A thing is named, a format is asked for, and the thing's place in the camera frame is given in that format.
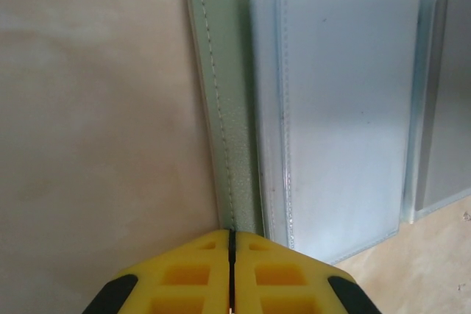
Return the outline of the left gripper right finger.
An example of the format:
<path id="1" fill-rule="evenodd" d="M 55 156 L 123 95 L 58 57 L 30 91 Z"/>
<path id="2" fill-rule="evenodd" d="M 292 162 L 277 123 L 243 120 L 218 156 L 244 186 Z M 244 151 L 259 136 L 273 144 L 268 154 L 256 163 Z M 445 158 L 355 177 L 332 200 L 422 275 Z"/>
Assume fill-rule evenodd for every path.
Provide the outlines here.
<path id="1" fill-rule="evenodd" d="M 347 272 L 249 232 L 233 233 L 234 313 L 379 313 Z"/>

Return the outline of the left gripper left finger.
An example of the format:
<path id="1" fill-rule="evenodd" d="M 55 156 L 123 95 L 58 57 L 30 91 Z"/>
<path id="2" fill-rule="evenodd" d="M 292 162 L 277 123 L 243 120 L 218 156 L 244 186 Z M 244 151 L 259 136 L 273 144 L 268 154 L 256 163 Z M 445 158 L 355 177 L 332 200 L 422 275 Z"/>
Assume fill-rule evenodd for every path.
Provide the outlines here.
<path id="1" fill-rule="evenodd" d="M 84 313 L 229 313 L 228 230 L 119 271 Z"/>

